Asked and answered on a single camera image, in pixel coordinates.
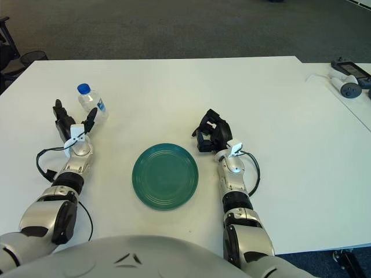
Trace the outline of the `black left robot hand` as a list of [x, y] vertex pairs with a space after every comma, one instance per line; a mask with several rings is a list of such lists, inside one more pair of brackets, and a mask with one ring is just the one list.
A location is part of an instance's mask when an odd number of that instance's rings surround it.
[[[91, 109], [87, 115], [86, 120], [81, 122], [83, 124], [85, 134], [89, 133], [93, 128], [97, 112], [97, 108]], [[70, 127], [76, 124], [76, 121], [72, 116], [69, 116], [59, 99], [56, 99], [55, 101], [55, 104], [53, 106], [53, 113], [56, 117], [55, 125], [60, 134], [60, 137], [63, 142], [66, 142], [71, 138]]]

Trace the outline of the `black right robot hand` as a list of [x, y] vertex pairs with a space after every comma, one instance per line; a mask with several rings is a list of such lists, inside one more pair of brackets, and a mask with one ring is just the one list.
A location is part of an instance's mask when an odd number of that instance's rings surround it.
[[212, 109], [206, 112], [191, 136], [196, 137], [199, 152], [222, 151], [227, 148], [227, 142], [232, 140], [229, 124]]

